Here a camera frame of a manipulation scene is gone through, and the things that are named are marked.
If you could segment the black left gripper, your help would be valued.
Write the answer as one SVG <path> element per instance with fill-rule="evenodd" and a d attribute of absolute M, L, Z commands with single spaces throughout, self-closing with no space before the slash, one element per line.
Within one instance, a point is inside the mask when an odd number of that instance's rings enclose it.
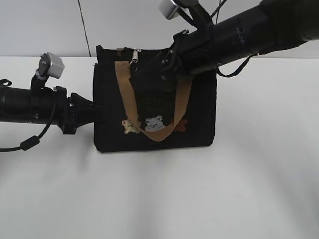
<path fill-rule="evenodd" d="M 56 108 L 53 123 L 57 125 L 63 134 L 74 135 L 79 127 L 78 100 L 80 95 L 71 93 L 67 95 L 67 89 L 57 86 L 54 88 Z M 92 101 L 85 99 L 82 102 L 82 124 L 104 122 L 108 118 L 108 110 Z"/>

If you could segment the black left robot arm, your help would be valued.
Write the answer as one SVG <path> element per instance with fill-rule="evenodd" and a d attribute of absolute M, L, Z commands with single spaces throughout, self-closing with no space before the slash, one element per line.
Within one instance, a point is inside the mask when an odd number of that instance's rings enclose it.
<path fill-rule="evenodd" d="M 36 90 L 11 86 L 0 81 L 0 120 L 2 122 L 57 125 L 63 134 L 74 135 L 77 128 L 90 123 L 106 122 L 108 109 L 80 96 L 67 95 L 64 87 Z"/>

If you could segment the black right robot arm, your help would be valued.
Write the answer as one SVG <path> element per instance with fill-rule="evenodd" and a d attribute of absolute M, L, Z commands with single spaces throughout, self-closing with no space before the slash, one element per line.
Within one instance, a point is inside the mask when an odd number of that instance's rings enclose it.
<path fill-rule="evenodd" d="M 242 58 L 299 47 L 319 38 L 317 0 L 263 0 L 218 24 L 197 0 L 174 0 L 176 12 L 189 10 L 196 31 L 179 33 L 162 71 L 199 75 Z"/>

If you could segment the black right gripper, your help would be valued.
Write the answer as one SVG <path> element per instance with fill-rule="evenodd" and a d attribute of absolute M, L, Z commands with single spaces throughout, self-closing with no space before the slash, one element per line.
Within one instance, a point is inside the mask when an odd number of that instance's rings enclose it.
<path fill-rule="evenodd" d="M 199 29 L 190 34 L 182 31 L 174 35 L 172 45 L 159 53 L 160 77 L 172 80 L 212 75 L 215 79 L 214 40 L 213 29 Z"/>

